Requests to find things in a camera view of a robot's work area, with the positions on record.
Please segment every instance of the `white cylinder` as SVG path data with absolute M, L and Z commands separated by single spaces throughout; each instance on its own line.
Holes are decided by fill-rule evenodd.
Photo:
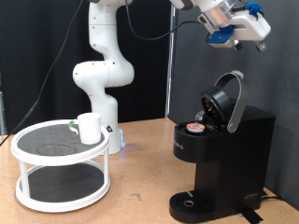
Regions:
M 86 113 L 78 116 L 80 141 L 92 145 L 101 141 L 101 116 L 98 113 Z

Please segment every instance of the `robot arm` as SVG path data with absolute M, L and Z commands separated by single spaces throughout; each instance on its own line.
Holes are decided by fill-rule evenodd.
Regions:
M 206 40 L 215 48 L 241 49 L 241 40 L 251 40 L 259 51 L 265 51 L 263 41 L 271 32 L 271 27 L 263 18 L 263 9 L 256 3 L 243 7 L 230 5 L 227 0 L 170 0 L 181 10 L 199 7 L 202 14 L 198 20 L 208 29 Z

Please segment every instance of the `black coffee maker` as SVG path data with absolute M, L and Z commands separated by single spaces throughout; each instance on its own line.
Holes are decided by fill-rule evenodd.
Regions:
M 236 102 L 222 90 L 233 78 L 240 87 Z M 247 81 L 233 71 L 203 92 L 205 113 L 199 120 L 176 126 L 175 156 L 196 163 L 194 190 L 170 199 L 170 215 L 177 221 L 198 223 L 239 213 L 252 218 L 260 208 L 275 116 L 248 106 L 248 99 Z M 190 123 L 201 124 L 202 130 L 188 128 Z

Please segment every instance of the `black cable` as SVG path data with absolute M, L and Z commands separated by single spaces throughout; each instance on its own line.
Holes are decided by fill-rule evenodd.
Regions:
M 161 39 L 169 34 L 171 34 L 172 32 L 174 32 L 175 30 L 177 30 L 177 28 L 179 28 L 179 26 L 185 24 L 185 23 L 198 23 L 198 24 L 202 24 L 201 22 L 199 21 L 185 21 L 183 23 L 181 23 L 180 25 L 176 26 L 174 29 L 172 29 L 171 31 L 169 31 L 168 33 L 164 34 L 164 35 L 161 35 L 161 36 L 158 36 L 158 37 L 154 37 L 154 38 L 146 38 L 146 37 L 143 37 L 141 35 L 138 35 L 133 27 L 132 27 L 132 24 L 131 24 L 131 20 L 130 20 L 130 12 L 129 12 L 129 7 L 128 7 L 128 0 L 125 0 L 125 7 L 126 7 L 126 10 L 127 10 L 127 17 L 128 17 L 128 21 L 129 21 L 129 24 L 130 24 L 130 28 L 132 30 L 132 33 L 138 37 L 139 39 L 142 39 L 142 40 L 157 40 L 157 39 Z
M 268 199 L 278 199 L 278 200 L 283 200 L 283 198 L 279 197 L 279 196 L 273 196 L 273 197 L 262 197 L 261 202 L 268 200 Z
M 25 115 L 25 117 L 23 118 L 23 120 L 18 124 L 18 126 L 15 127 L 14 130 L 12 130 L 12 131 L 10 132 L 10 134 L 9 134 L 9 135 L 8 135 L 2 142 L 1 142 L 0 146 L 2 146 L 2 145 L 7 141 L 7 139 L 8 139 L 8 138 L 9 138 L 15 131 L 17 131 L 17 130 L 19 129 L 19 127 L 20 127 L 20 126 L 21 126 L 21 125 L 22 125 L 22 124 L 23 124 L 23 123 L 30 117 L 30 115 L 31 115 L 32 112 L 34 111 L 36 105 L 38 104 L 39 99 L 40 99 L 40 96 L 41 96 L 41 93 L 42 93 L 42 91 L 44 90 L 45 84 L 46 84 L 46 82 L 47 82 L 47 80 L 48 80 L 50 71 L 52 70 L 53 66 L 56 64 L 57 60 L 60 58 L 60 56 L 61 56 L 61 54 L 62 54 L 62 52 L 63 52 L 63 50 L 64 50 L 64 46 L 65 46 L 66 40 L 67 40 L 67 38 L 68 38 L 69 30 L 70 30 L 70 28 L 71 28 L 71 25 L 72 25 L 74 19 L 76 18 L 77 14 L 78 14 L 78 10 L 80 9 L 80 7 L 81 7 L 81 5 L 82 5 L 82 2 L 83 2 L 83 0 L 80 1 L 79 5 L 78 5 L 78 8 L 77 8 L 77 10 L 76 10 L 76 12 L 75 12 L 75 14 L 74 14 L 74 16 L 73 16 L 73 19 L 72 19 L 72 21 L 71 21 L 71 22 L 69 23 L 69 25 L 68 25 L 68 29 L 67 29 L 67 32 L 66 32 L 66 36 L 65 36 L 65 39 L 64 39 L 64 43 L 63 43 L 63 45 L 62 45 L 62 47 L 61 47 L 59 53 L 57 54 L 56 59 L 54 60 L 54 63 L 52 64 L 52 66 L 50 67 L 50 69 L 49 69 L 49 71 L 48 71 L 48 73 L 47 73 L 47 75 L 46 75 L 46 78 L 45 78 L 44 83 L 43 83 L 43 85 L 42 85 L 42 87 L 41 87 L 41 89 L 40 89 L 40 92 L 39 92 L 39 95 L 38 95 L 38 97 L 37 97 L 36 102 L 35 102 L 34 105 L 31 107 L 31 109 L 27 112 L 27 114 Z

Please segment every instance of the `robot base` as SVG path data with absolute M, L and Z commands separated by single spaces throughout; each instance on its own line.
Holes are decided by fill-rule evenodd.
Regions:
M 121 151 L 125 144 L 123 142 L 122 129 L 119 128 L 118 122 L 102 122 L 102 126 L 106 128 L 109 133 L 109 155 L 116 154 Z

